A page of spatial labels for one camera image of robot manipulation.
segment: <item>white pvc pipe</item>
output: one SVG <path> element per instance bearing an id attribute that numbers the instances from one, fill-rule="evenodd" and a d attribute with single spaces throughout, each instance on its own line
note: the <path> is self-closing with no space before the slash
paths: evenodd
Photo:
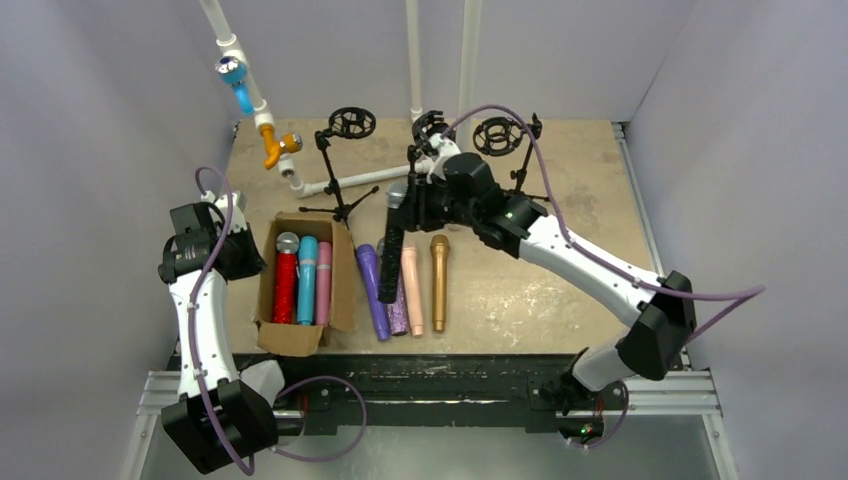
<path id="1" fill-rule="evenodd" d="M 433 161 L 425 158 L 415 164 L 415 171 L 418 173 L 426 173 L 430 171 L 430 167 L 432 166 Z M 340 178 L 339 187 L 355 187 L 358 185 L 365 185 L 367 183 L 388 180 L 390 178 L 405 177 L 407 173 L 409 173 L 409 167 L 387 168 L 386 170 L 380 170 L 377 172 L 363 173 L 361 175 L 353 175 L 351 177 Z M 298 186 L 298 188 L 292 186 L 292 190 L 294 190 L 295 196 L 297 196 L 297 198 L 311 197 L 312 195 L 323 193 L 324 187 L 326 187 L 328 183 L 329 182 L 307 183 L 303 184 L 302 186 Z"/>
<path id="2" fill-rule="evenodd" d="M 398 178 L 406 176 L 409 172 L 409 167 L 395 167 L 389 168 L 386 170 L 380 170 L 377 172 L 369 172 L 363 173 L 361 175 L 353 175 L 351 177 L 344 177 L 339 179 L 339 187 L 347 188 L 347 187 L 355 187 L 357 185 L 365 185 L 366 183 L 374 183 L 380 182 L 383 180 L 388 180 L 390 178 Z M 303 197 L 309 197 L 311 195 L 315 195 L 316 193 L 321 193 L 324 191 L 324 187 L 327 186 L 329 182 L 320 182 L 320 183 L 308 183 L 306 187 L 303 189 Z"/>
<path id="3" fill-rule="evenodd" d="M 268 104 L 259 91 L 259 86 L 256 85 L 256 80 L 254 80 L 253 73 L 250 70 L 250 62 L 247 61 L 247 55 L 245 55 L 244 50 L 241 48 L 238 37 L 230 29 L 230 24 L 227 22 L 227 17 L 224 16 L 221 4 L 218 0 L 200 0 L 200 5 L 203 7 L 206 18 L 209 20 L 209 25 L 212 26 L 212 30 L 218 39 L 216 43 L 221 50 L 221 55 L 236 57 L 247 65 L 247 76 L 244 82 L 247 85 L 250 104 L 253 105 L 253 120 L 256 128 L 258 129 L 266 123 L 273 125 L 274 117 L 271 115 Z"/>
<path id="4" fill-rule="evenodd" d="M 218 3 L 218 0 L 200 0 L 200 5 L 206 12 L 206 18 L 209 19 L 209 25 L 212 25 L 215 36 L 218 37 L 218 45 L 231 45 L 233 31 L 230 29 L 230 24 L 227 23 L 227 17 L 224 16 L 224 11 L 221 10 L 221 4 Z"/>
<path id="5" fill-rule="evenodd" d="M 467 112 L 474 102 L 477 77 L 477 50 L 480 45 L 480 23 L 483 0 L 465 0 L 462 15 L 462 57 L 459 63 L 459 99 L 457 116 Z M 456 130 L 456 144 L 464 152 L 472 151 L 471 119 Z"/>
<path id="6" fill-rule="evenodd" d="M 418 0 L 406 0 L 406 40 L 409 44 L 409 90 L 412 103 L 409 115 L 412 121 L 421 116 L 421 49 L 418 33 Z"/>

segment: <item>cardboard box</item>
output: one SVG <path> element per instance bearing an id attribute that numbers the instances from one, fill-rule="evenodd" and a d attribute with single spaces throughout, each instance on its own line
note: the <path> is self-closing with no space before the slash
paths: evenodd
<path id="1" fill-rule="evenodd" d="M 333 269 L 330 285 L 329 326 L 282 325 L 271 323 L 274 311 L 274 284 L 277 271 L 277 235 L 293 232 L 298 237 L 311 235 L 319 242 L 333 244 Z M 306 357 L 315 353 L 322 338 L 330 330 L 351 332 L 356 329 L 355 289 L 357 279 L 356 260 L 350 232 L 333 221 L 326 213 L 278 213 L 271 222 L 262 257 L 268 268 L 259 277 L 259 299 L 256 305 L 256 320 L 259 326 L 259 348 L 289 357 Z"/>

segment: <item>wooden tabletop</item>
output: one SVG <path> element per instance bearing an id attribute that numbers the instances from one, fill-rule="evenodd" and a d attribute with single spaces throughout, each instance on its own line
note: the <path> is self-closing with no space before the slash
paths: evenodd
<path id="1" fill-rule="evenodd" d="M 556 199 L 572 230 L 614 255 L 642 268 L 651 268 L 650 254 L 624 163 L 612 127 L 607 121 L 543 120 L 539 141 Z M 327 180 L 313 133 L 325 128 L 326 119 L 278 119 L 282 132 L 303 136 L 303 151 L 294 155 L 298 175 L 305 182 Z M 234 190 L 247 198 L 245 215 L 257 245 L 263 245 L 268 222 L 280 211 L 297 211 L 301 205 L 335 206 L 334 199 L 316 195 L 297 199 L 288 181 L 276 169 L 262 167 L 261 139 L 250 122 L 233 146 L 227 177 Z M 410 125 L 404 119 L 379 119 L 376 132 L 363 140 L 333 139 L 329 154 L 338 177 L 406 165 Z M 495 179 L 513 185 L 509 171 L 520 166 L 527 139 L 516 152 L 487 158 Z M 381 191 L 365 200 L 350 218 L 354 242 L 375 244 L 383 236 L 385 188 L 397 180 L 381 182 Z M 371 186 L 342 191 L 347 202 Z M 531 160 L 524 190 L 544 194 L 538 164 Z M 430 239 L 437 233 L 451 242 L 448 264 L 448 322 L 445 333 L 432 331 L 430 319 Z M 620 333 L 623 326 L 598 302 L 556 275 L 484 246 L 464 227 L 441 232 L 407 234 L 419 249 L 419 270 L 425 303 L 426 333 L 377 341 L 361 281 L 357 281 L 357 331 L 333 332 L 321 352 L 348 353 L 575 353 Z M 253 314 L 258 279 L 232 282 L 227 298 L 230 348 L 234 353 L 257 353 Z"/>

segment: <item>white wall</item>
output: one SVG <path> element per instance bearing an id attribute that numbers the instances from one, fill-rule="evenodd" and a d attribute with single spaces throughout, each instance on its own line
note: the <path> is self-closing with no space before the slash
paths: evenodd
<path id="1" fill-rule="evenodd" d="M 474 103 L 626 121 L 695 0 L 486 0 Z"/>
<path id="2" fill-rule="evenodd" d="M 693 347 L 743 479 L 848 469 L 846 24 L 842 1 L 702 0 L 629 132 L 666 267 L 768 288 Z"/>
<path id="3" fill-rule="evenodd" d="M 111 480 L 176 338 L 168 211 L 224 165 L 229 122 L 165 0 L 0 17 L 0 476 Z"/>
<path id="4" fill-rule="evenodd" d="M 474 103 L 548 118 L 630 120 L 695 0 L 486 0 Z M 401 0 L 222 0 L 278 117 L 359 105 L 409 115 Z M 215 39 L 196 0 L 178 5 L 204 61 Z M 456 114 L 461 0 L 420 0 L 422 102 Z"/>

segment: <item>blue microphone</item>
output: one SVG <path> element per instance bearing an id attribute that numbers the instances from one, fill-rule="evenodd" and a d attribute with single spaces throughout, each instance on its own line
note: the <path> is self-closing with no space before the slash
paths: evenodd
<path id="1" fill-rule="evenodd" d="M 247 85 L 244 83 L 244 79 L 247 78 L 247 65 L 236 57 L 223 57 L 215 65 L 215 70 L 221 76 L 221 80 L 233 89 L 241 113 L 252 115 L 253 104 L 250 103 L 250 92 L 247 91 Z"/>
<path id="2" fill-rule="evenodd" d="M 300 261 L 300 281 L 297 283 L 297 324 L 312 325 L 315 315 L 315 267 L 318 263 L 318 240 L 300 239 L 297 251 Z"/>

